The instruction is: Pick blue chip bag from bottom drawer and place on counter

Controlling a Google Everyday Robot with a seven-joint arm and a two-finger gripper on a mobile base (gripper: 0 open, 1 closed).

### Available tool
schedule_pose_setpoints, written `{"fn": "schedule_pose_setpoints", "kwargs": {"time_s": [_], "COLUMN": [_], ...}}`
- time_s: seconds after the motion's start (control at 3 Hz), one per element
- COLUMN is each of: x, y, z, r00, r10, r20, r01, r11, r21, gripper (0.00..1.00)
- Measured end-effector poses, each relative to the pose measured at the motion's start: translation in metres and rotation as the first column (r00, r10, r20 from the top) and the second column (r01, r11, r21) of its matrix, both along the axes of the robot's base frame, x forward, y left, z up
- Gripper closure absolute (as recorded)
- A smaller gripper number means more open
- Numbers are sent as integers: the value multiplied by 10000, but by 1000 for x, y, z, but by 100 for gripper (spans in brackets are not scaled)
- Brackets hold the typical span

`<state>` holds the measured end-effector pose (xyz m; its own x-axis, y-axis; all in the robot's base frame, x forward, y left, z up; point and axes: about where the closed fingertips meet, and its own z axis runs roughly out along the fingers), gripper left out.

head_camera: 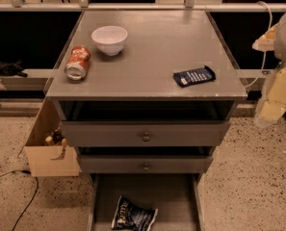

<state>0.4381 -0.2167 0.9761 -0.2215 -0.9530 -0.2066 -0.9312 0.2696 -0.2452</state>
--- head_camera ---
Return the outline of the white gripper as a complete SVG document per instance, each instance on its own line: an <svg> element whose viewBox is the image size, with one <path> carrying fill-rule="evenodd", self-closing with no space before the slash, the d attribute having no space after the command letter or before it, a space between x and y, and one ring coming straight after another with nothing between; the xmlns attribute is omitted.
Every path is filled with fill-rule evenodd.
<svg viewBox="0 0 286 231"><path fill-rule="evenodd" d="M253 44L256 51L274 51L277 29L274 24ZM262 96L259 99L254 115L254 123L261 128L267 128L275 123L286 112L286 63L272 73L265 81Z"/></svg>

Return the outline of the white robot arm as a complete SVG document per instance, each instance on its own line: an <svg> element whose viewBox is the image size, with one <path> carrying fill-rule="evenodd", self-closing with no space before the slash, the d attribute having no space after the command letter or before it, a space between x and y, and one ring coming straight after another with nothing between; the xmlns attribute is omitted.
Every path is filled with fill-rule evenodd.
<svg viewBox="0 0 286 231"><path fill-rule="evenodd" d="M255 124L266 128L277 123L286 112L286 13L252 44L252 48L264 53L273 51L282 63L265 81L255 110Z"/></svg>

